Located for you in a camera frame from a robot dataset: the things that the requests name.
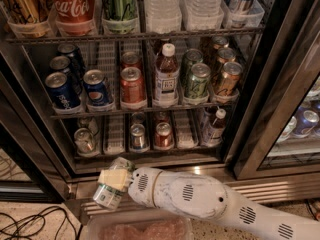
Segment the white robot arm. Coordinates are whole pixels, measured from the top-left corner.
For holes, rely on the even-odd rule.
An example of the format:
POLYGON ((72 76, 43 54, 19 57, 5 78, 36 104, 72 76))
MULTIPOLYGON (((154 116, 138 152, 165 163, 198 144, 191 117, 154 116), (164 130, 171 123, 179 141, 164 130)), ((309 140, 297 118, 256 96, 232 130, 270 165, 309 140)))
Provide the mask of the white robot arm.
POLYGON ((257 204, 217 179, 142 167, 106 169, 98 181, 138 204, 252 233, 263 240, 320 240, 320 223, 257 204))

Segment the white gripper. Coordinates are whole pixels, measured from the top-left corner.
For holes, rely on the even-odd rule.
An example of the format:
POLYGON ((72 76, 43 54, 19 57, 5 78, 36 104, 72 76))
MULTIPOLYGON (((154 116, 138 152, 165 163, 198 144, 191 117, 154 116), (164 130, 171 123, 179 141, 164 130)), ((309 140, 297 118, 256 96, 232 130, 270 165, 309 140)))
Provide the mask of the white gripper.
POLYGON ((127 169, 102 170, 98 182, 118 191, 125 192, 133 183, 133 173, 127 169))

